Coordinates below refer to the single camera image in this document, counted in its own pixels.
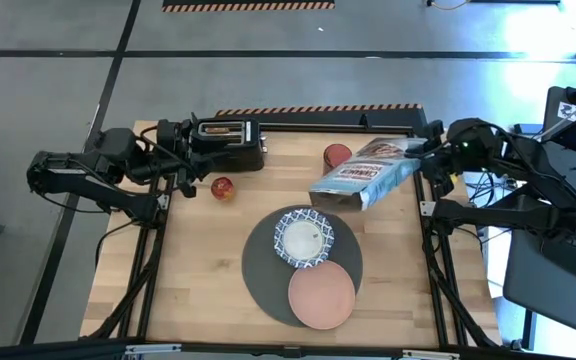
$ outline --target round gray placemat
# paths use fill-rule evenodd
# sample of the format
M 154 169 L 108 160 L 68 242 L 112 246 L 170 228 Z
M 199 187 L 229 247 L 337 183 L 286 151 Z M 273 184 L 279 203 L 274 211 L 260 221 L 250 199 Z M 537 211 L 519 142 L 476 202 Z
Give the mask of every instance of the round gray placemat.
M 288 285 L 297 270 L 277 255 L 273 244 L 275 225 L 279 219 L 295 209 L 307 205 L 289 206 L 263 218 L 252 230 L 241 259 L 241 271 L 250 295 L 270 317 L 286 325 L 305 327 L 297 319 L 288 302 Z M 343 220 L 332 214 L 324 214 L 335 232 L 335 243 L 328 260 L 339 264 L 352 279 L 355 293 L 361 285 L 363 261 L 355 234 Z

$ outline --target black floor stripe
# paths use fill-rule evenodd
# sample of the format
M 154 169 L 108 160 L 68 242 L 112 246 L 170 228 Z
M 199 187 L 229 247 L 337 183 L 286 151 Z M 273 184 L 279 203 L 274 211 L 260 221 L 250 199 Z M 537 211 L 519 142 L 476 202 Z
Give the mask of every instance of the black floor stripe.
M 381 58 L 381 59 L 499 59 L 576 63 L 576 52 L 537 57 L 504 51 L 364 51 L 364 50 L 128 50 L 126 58 Z
M 86 143 L 84 145 L 84 151 L 89 151 L 92 149 L 91 134 L 95 134 L 99 131 L 103 125 L 106 112 L 108 110 L 108 104 L 110 103 L 110 98 L 112 96 L 115 83 L 117 81 L 117 75 L 119 74 L 119 69 L 121 67 L 121 62 L 123 58 L 121 53 L 126 50 L 128 46 L 128 41 L 130 39 L 130 34 L 135 25 L 135 20 L 137 18 L 137 13 L 139 12 L 139 5 L 141 0 L 133 0 L 130 6 L 130 12 L 128 13 L 128 18 L 126 19 L 126 24 L 124 25 L 124 30 L 121 34 L 119 44 L 117 45 L 117 50 L 113 58 L 108 77 L 104 84 L 104 88 L 99 99 L 99 104 L 97 112 L 95 113 L 95 118 L 90 127 L 90 133 Z M 66 196 L 65 204 L 69 207 L 76 207 L 79 203 L 79 196 L 68 194 Z M 62 216 L 59 218 L 56 224 L 57 230 L 55 231 L 53 245 L 50 249 L 50 254 L 48 255 L 48 260 L 46 266 L 41 275 L 41 280 L 35 293 L 35 297 L 28 314 L 26 325 L 24 326 L 20 344 L 29 345 L 35 342 L 37 336 L 37 331 L 41 324 L 41 319 L 46 309 L 46 304 L 48 303 L 48 298 L 50 296 L 50 290 L 55 281 L 55 276 L 57 275 L 57 270 L 59 269 L 59 262 L 66 247 L 66 241 L 68 240 L 68 233 L 72 227 L 72 221 L 74 219 L 74 212 L 72 210 L 63 210 Z
M 128 39 L 117 50 L 7 50 L 3 58 L 382 58 L 382 59 L 497 59 L 576 63 L 576 52 L 559 57 L 539 57 L 508 51 L 370 51 L 370 50 L 126 50 Z
M 12 50 L 0 49 L 1 58 L 98 58 L 113 57 L 115 50 Z

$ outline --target blue and white bowl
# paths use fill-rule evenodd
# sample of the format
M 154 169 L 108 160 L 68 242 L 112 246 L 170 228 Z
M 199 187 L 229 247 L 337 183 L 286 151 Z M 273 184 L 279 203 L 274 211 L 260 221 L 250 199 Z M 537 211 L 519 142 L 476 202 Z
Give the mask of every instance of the blue and white bowl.
M 293 210 L 275 225 L 275 252 L 298 269 L 323 263 L 334 242 L 328 219 L 313 209 Z

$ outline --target table leg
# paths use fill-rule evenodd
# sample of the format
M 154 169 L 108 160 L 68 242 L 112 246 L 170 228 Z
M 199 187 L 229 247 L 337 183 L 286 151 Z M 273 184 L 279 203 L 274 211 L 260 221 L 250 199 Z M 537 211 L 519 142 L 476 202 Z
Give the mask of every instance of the table leg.
M 521 348 L 524 350 L 535 349 L 535 331 L 537 328 L 537 314 L 526 309 L 524 317 L 524 335 L 521 338 Z

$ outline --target snack bag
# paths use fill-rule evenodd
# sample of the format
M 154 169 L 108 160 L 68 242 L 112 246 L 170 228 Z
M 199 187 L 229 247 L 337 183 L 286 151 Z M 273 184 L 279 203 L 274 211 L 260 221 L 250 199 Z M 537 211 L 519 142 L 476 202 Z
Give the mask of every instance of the snack bag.
M 376 138 L 310 187 L 312 206 L 329 212 L 363 211 L 419 169 L 404 157 L 426 139 Z

